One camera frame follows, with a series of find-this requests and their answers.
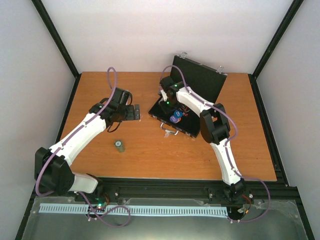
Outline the orange big blind button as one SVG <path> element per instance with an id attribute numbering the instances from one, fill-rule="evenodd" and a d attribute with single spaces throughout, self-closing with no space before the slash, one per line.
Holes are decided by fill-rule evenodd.
<path id="1" fill-rule="evenodd" d="M 180 118 L 179 117 L 175 117 L 174 115 L 172 115 L 169 120 L 172 122 L 172 123 L 178 123 L 180 121 Z"/>

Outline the green chip stack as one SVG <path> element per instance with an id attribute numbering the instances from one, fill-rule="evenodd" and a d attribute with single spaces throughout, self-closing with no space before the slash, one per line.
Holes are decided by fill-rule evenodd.
<path id="1" fill-rule="evenodd" d="M 118 152 L 123 153 L 125 151 L 124 143 L 121 140 L 116 140 L 114 142 L 114 146 L 118 150 Z"/>

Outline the black poker set case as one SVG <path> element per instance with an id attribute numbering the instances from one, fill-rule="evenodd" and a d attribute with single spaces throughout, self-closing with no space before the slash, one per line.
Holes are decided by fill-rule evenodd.
<path id="1" fill-rule="evenodd" d="M 200 113 L 213 112 L 228 74 L 223 67 L 211 68 L 187 58 L 187 53 L 175 55 L 170 74 L 160 77 L 159 99 L 148 114 L 173 128 L 169 133 L 181 132 L 196 138 L 201 131 Z"/>

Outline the blue small blind button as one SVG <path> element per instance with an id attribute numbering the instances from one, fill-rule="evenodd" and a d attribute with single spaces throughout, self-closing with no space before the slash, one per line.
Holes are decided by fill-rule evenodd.
<path id="1" fill-rule="evenodd" d="M 175 118 L 182 118 L 183 117 L 183 112 L 179 111 L 179 110 L 176 110 L 174 113 L 173 113 L 174 117 Z"/>

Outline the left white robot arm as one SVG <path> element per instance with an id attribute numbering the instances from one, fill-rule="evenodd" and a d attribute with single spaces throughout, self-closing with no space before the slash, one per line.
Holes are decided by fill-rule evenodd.
<path id="1" fill-rule="evenodd" d="M 41 147 L 35 153 L 34 178 L 38 196 L 56 193 L 82 192 L 92 201 L 104 195 L 103 181 L 92 174 L 74 173 L 71 165 L 78 154 L 100 133 L 123 121 L 140 118 L 139 105 L 132 104 L 132 94 L 115 88 L 109 98 L 93 105 L 84 119 L 68 135 L 48 149 Z"/>

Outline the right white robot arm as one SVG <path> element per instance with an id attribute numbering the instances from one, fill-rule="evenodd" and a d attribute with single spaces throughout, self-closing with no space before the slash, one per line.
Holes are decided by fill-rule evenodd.
<path id="1" fill-rule="evenodd" d="M 204 99 L 187 86 L 184 80 L 175 83 L 167 76 L 160 80 L 160 87 L 165 104 L 185 105 L 199 117 L 201 136 L 214 150 L 222 181 L 226 184 L 224 198 L 230 203 L 235 202 L 245 191 L 245 183 L 231 150 L 230 124 L 234 122 L 227 116 L 224 106 Z"/>

